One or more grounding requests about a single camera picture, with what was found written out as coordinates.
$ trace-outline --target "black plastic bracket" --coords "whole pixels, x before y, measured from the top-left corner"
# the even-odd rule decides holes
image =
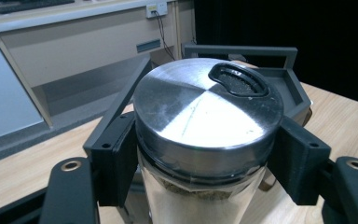
[[[51,170],[40,224],[99,223],[90,162],[71,158]]]
[[[358,159],[338,158],[332,178],[348,221],[358,223]]]
[[[243,54],[247,56],[276,56],[285,57],[284,67],[293,69],[295,65],[297,49],[288,47],[253,47],[253,46],[222,46],[222,45],[194,45],[184,44],[182,52],[184,58],[192,58],[195,53],[204,54]]]
[[[330,146],[284,117],[268,158],[268,168],[297,205],[315,205],[317,174],[328,162]]]
[[[138,165],[134,122],[134,112],[117,117],[92,147],[85,148],[97,173],[100,206],[124,206]]]
[[[42,212],[46,189],[38,190],[0,208],[1,223],[37,223]]]

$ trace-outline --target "countertop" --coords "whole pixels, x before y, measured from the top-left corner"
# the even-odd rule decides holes
[[[312,118],[306,129],[332,148],[330,158],[358,158],[358,102],[307,84]],[[48,183],[50,169],[59,161],[85,157],[82,146],[98,119],[0,161],[0,207]],[[241,223],[323,223],[323,199],[316,206],[296,206],[279,184],[258,190]],[[116,208],[101,209],[102,223],[123,223]]]

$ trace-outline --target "electrical socket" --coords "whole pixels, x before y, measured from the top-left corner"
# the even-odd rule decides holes
[[[167,15],[168,14],[167,3],[161,2],[161,3],[147,5],[146,6],[146,17],[147,18],[156,17],[156,13],[153,13],[153,11],[156,11],[160,16]]]

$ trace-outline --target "table surface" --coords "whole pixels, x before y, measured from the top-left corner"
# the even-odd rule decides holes
[[[330,158],[358,158],[358,102],[303,84],[312,100],[306,129],[332,148]],[[82,146],[99,119],[49,139],[0,161],[0,207],[48,183],[51,168],[67,158],[85,157]],[[323,223],[323,199],[316,206],[296,206],[279,184],[258,190],[241,223]],[[100,210],[102,223],[123,223],[116,208]]]

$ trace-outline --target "jar contents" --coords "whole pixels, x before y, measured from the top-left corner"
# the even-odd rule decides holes
[[[154,224],[240,223],[265,167],[229,185],[205,187],[162,173],[138,151]]]

